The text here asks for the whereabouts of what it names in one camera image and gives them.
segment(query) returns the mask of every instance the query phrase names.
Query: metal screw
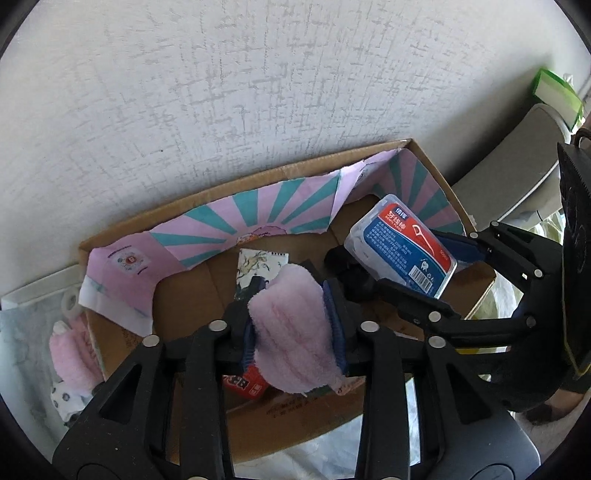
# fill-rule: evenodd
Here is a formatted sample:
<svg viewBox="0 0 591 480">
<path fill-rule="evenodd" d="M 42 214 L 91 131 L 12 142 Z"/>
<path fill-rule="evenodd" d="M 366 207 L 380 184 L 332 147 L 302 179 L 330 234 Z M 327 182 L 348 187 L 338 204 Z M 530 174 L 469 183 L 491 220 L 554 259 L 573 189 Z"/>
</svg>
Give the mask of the metal screw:
<svg viewBox="0 0 591 480">
<path fill-rule="evenodd" d="M 367 320 L 361 324 L 361 329 L 368 333 L 377 332 L 379 330 L 379 325 L 371 320 Z"/>
<path fill-rule="evenodd" d="M 142 340 L 143 346 L 156 346 L 160 343 L 160 337 L 158 335 L 148 335 Z"/>
<path fill-rule="evenodd" d="M 436 336 L 429 337 L 429 345 L 433 348 L 443 348 L 445 347 L 445 339 Z"/>
<path fill-rule="evenodd" d="M 209 329 L 212 332 L 223 332 L 227 326 L 228 326 L 228 324 L 226 322 L 224 322 L 223 320 L 214 320 L 212 323 L 209 324 Z"/>
<path fill-rule="evenodd" d="M 439 320 L 441 320 L 441 313 L 439 313 L 439 312 L 431 312 L 429 314 L 429 321 L 430 322 L 435 323 L 435 322 L 438 322 Z"/>
</svg>

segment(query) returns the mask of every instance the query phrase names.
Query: brown cardboard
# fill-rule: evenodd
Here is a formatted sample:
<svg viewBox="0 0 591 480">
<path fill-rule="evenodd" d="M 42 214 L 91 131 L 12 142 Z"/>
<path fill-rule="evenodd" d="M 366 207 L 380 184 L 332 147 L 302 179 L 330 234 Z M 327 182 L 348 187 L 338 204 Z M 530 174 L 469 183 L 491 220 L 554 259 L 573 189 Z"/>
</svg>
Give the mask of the brown cardboard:
<svg viewBox="0 0 591 480">
<path fill-rule="evenodd" d="M 80 263 L 86 265 L 92 248 L 105 247 L 125 235 L 151 229 L 196 206 L 277 181 L 327 173 L 377 152 L 398 147 L 408 148 L 423 162 L 458 212 L 466 231 L 468 233 L 474 231 L 468 215 L 439 171 L 413 140 L 402 140 L 357 148 L 275 168 L 145 212 L 83 242 L 80 245 Z M 376 201 L 377 198 L 368 196 L 345 205 L 335 217 L 330 229 L 321 235 L 308 233 L 259 238 L 250 242 L 248 248 L 287 252 L 290 255 L 290 261 L 296 263 L 310 259 L 321 274 L 326 274 L 323 266 L 325 253 L 330 248 L 342 244 L 351 226 L 368 212 Z M 154 294 L 155 333 L 164 341 L 168 341 L 189 335 L 200 326 L 220 318 L 225 306 L 234 296 L 237 263 L 238 247 L 234 247 L 191 271 L 173 275 L 160 282 Z M 453 276 L 443 299 L 460 314 L 469 316 L 492 285 L 494 278 L 494 270 L 488 265 L 473 265 Z M 402 333 L 422 338 L 422 330 L 401 320 L 396 315 L 395 309 L 384 302 L 376 301 L 363 305 L 363 311 L 367 319 L 376 320 Z M 140 338 L 95 312 L 88 312 L 88 318 L 95 343 L 100 349 L 105 374 L 109 376 L 133 350 Z M 312 399 L 272 390 L 260 401 L 243 406 L 240 406 L 239 399 L 226 399 L 227 407 L 239 406 L 228 414 L 228 432 L 233 460 L 239 462 L 287 448 L 328 432 L 355 418 L 362 411 L 363 391 L 364 389 L 360 387 L 342 397 L 329 394 Z M 172 424 L 173 430 L 178 431 L 175 421 Z M 173 460 L 177 459 L 174 445 L 173 442 L 171 446 Z"/>
</svg>

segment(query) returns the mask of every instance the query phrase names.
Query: red snack packet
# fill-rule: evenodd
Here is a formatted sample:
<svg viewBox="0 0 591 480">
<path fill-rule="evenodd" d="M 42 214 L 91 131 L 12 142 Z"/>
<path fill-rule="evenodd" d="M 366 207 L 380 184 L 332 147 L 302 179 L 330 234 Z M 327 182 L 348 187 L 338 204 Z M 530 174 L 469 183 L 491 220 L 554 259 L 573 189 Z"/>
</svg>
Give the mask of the red snack packet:
<svg viewBox="0 0 591 480">
<path fill-rule="evenodd" d="M 269 386 L 255 365 L 250 365 L 243 376 L 224 375 L 223 382 L 228 388 L 250 400 L 259 398 Z"/>
</svg>

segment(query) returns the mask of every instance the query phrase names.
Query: white wall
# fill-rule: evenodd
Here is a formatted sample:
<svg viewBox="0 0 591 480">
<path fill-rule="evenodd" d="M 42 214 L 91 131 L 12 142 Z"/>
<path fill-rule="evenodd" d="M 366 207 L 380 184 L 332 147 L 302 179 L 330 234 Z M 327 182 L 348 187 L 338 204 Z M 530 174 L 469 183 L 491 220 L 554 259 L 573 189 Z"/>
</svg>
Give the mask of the white wall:
<svg viewBox="0 0 591 480">
<path fill-rule="evenodd" d="M 0 293 L 271 166 L 415 137 L 449 174 L 542 65 L 591 69 L 553 0 L 41 0 L 0 60 Z"/>
</svg>

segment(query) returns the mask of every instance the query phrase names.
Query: pink fuzzy object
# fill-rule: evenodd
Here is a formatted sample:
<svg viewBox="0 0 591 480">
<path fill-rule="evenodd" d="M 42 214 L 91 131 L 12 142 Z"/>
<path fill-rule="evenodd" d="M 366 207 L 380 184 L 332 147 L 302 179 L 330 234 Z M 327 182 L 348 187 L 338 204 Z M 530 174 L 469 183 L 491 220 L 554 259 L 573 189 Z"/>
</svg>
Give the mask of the pink fuzzy object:
<svg viewBox="0 0 591 480">
<path fill-rule="evenodd" d="M 248 311 L 256 331 L 255 364 L 271 385 L 288 393 L 341 385 L 322 288 L 305 268 L 282 267 L 251 298 Z"/>
<path fill-rule="evenodd" d="M 70 321 L 71 329 L 49 338 L 51 360 L 56 373 L 78 395 L 88 397 L 103 381 L 90 335 L 81 316 Z"/>
</svg>

